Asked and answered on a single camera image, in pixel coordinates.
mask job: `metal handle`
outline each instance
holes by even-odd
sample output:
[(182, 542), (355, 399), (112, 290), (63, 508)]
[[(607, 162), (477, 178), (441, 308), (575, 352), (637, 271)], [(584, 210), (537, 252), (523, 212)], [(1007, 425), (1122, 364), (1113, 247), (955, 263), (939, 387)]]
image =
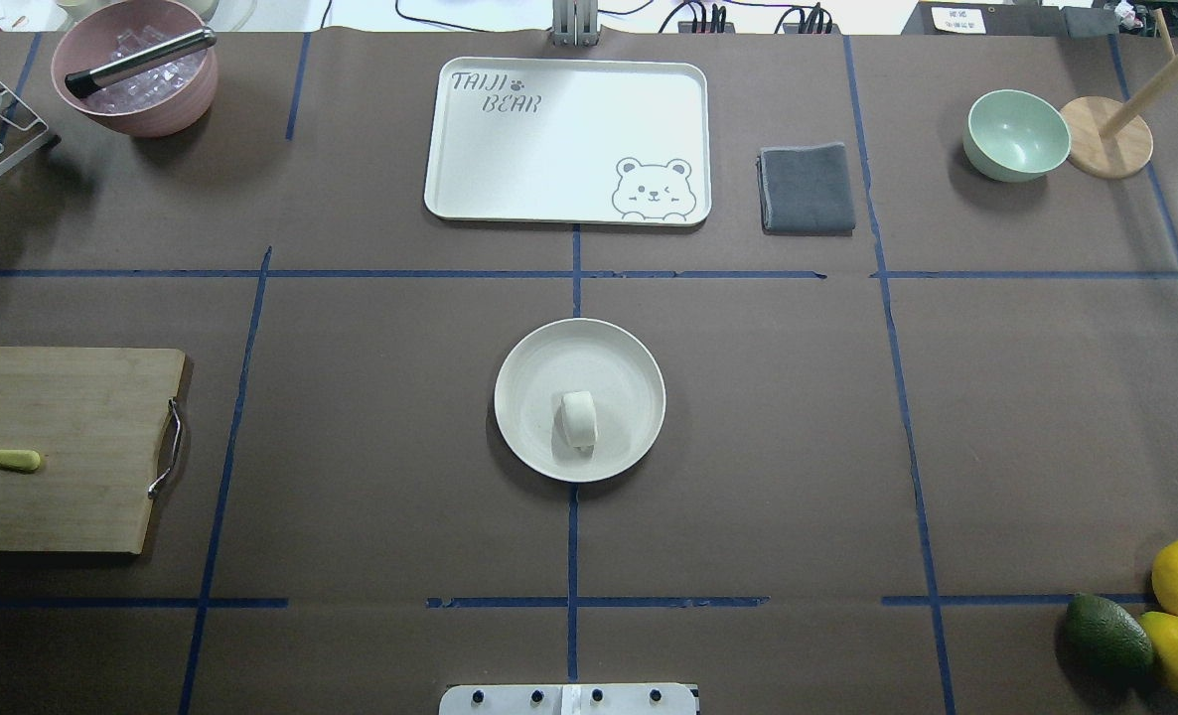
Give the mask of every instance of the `metal handle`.
[(148, 498), (157, 498), (157, 494), (161, 492), (161, 484), (179, 464), (179, 452), (184, 445), (184, 418), (179, 416), (179, 403), (173, 397), (170, 398), (170, 417), (174, 424), (174, 439), (170, 445), (170, 463), (167, 463), (166, 470), (161, 471), (161, 475), (148, 485)]
[(212, 28), (194, 28), (185, 35), (153, 45), (147, 49), (140, 49), (127, 58), (112, 60), (91, 69), (81, 69), (79, 73), (68, 73), (64, 78), (64, 86), (77, 99), (86, 99), (86, 97), (104, 90), (105, 86), (113, 86), (118, 81), (137, 75), (137, 73), (147, 72), (150, 68), (159, 67), (192, 53), (199, 53), (206, 47), (212, 47), (217, 41), (218, 37), (213, 34)]

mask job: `white plate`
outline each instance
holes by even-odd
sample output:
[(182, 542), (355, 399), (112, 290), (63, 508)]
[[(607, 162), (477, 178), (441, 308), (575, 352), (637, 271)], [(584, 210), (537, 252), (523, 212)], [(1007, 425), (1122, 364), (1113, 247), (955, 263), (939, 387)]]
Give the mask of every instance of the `white plate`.
[[(598, 442), (575, 449), (556, 425), (562, 395), (589, 390)], [(542, 475), (593, 483), (634, 465), (664, 422), (664, 377), (647, 345), (593, 318), (549, 323), (514, 345), (497, 375), (497, 424), (510, 449)]]
[(696, 225), (708, 168), (694, 65), (457, 58), (439, 71), (424, 196), (436, 217)]

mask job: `white label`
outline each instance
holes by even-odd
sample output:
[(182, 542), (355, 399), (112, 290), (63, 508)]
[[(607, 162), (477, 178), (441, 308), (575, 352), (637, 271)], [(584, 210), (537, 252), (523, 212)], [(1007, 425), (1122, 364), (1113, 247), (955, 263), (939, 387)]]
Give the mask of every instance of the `white label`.
[(934, 27), (942, 32), (959, 32), (965, 35), (985, 35), (982, 9), (934, 8)]

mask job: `mint green bowl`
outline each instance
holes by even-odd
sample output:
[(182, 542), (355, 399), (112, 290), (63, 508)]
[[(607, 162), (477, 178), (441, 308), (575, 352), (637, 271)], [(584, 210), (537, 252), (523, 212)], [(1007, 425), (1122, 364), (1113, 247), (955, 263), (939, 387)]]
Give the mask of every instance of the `mint green bowl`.
[(994, 180), (1034, 180), (1070, 157), (1070, 127), (1048, 101), (1018, 90), (979, 97), (965, 126), (965, 154)]

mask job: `gray towel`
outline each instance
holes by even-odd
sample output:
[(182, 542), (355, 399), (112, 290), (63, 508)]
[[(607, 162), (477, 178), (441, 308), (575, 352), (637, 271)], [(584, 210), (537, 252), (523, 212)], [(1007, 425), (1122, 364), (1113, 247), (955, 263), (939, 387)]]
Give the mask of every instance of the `gray towel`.
[(848, 234), (853, 198), (845, 144), (767, 146), (756, 159), (761, 226), (788, 234)]

